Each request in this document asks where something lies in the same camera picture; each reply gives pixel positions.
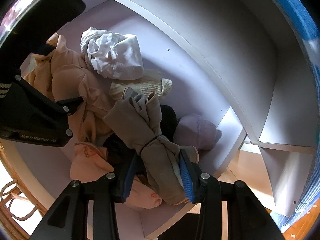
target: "crumpled white fabric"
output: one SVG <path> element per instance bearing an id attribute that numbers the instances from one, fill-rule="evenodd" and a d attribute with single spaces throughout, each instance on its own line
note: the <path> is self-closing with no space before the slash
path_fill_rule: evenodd
<path id="1" fill-rule="evenodd" d="M 81 55 L 88 68 L 105 78 L 135 80 L 143 75 L 136 35 L 119 34 L 90 27 L 81 37 Z"/>

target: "silver screw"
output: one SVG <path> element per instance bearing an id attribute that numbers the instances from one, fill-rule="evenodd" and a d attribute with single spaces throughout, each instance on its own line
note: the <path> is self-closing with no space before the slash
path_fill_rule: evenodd
<path id="1" fill-rule="evenodd" d="M 113 172 L 109 172 L 106 174 L 107 179 L 113 179 L 116 175 Z"/>
<path id="2" fill-rule="evenodd" d="M 73 133 L 72 133 L 72 131 L 71 131 L 70 129 L 67 129 L 67 130 L 66 130 L 66 134 L 67 134 L 68 136 L 72 136 L 72 135 L 73 135 Z"/>
<path id="3" fill-rule="evenodd" d="M 200 175 L 200 177 L 202 178 L 202 179 L 209 179 L 210 178 L 210 175 L 208 174 L 208 173 L 201 173 L 201 175 Z"/>
<path id="4" fill-rule="evenodd" d="M 244 187 L 244 186 L 245 186 L 245 183 L 244 183 L 243 181 L 241 181 L 241 180 L 238 180 L 238 181 L 236 182 L 236 185 L 237 185 L 238 187 Z"/>
<path id="5" fill-rule="evenodd" d="M 75 179 L 70 182 L 71 187 L 77 187 L 80 184 L 80 181 Z"/>

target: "rolled sock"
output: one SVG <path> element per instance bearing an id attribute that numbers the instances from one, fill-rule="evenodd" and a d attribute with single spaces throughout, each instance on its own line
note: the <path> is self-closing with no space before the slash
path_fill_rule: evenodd
<path id="1" fill-rule="evenodd" d="M 216 126 L 197 114 L 182 117 L 173 135 L 178 145 L 192 145 L 198 150 L 211 150 L 216 138 Z"/>
<path id="2" fill-rule="evenodd" d="M 169 94 L 172 81 L 162 78 L 160 73 L 155 69 L 145 69 L 143 76 L 136 80 L 115 80 L 111 83 L 109 90 L 110 97 L 117 101 L 121 99 L 124 89 L 130 86 L 138 94 L 148 95 L 155 92 L 161 100 Z"/>

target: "gray cloth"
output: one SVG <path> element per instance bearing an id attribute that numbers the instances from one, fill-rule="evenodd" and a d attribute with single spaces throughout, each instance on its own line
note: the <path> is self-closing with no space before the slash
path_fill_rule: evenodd
<path id="1" fill-rule="evenodd" d="M 127 87 L 123 98 L 118 100 L 103 118 L 104 122 L 130 149 L 135 149 L 147 170 L 148 182 L 168 204 L 186 201 L 178 165 L 180 146 L 161 135 L 162 119 L 160 103 L 155 93 L 147 97 L 132 95 Z M 184 147 L 193 162 L 198 154 L 194 147 Z"/>

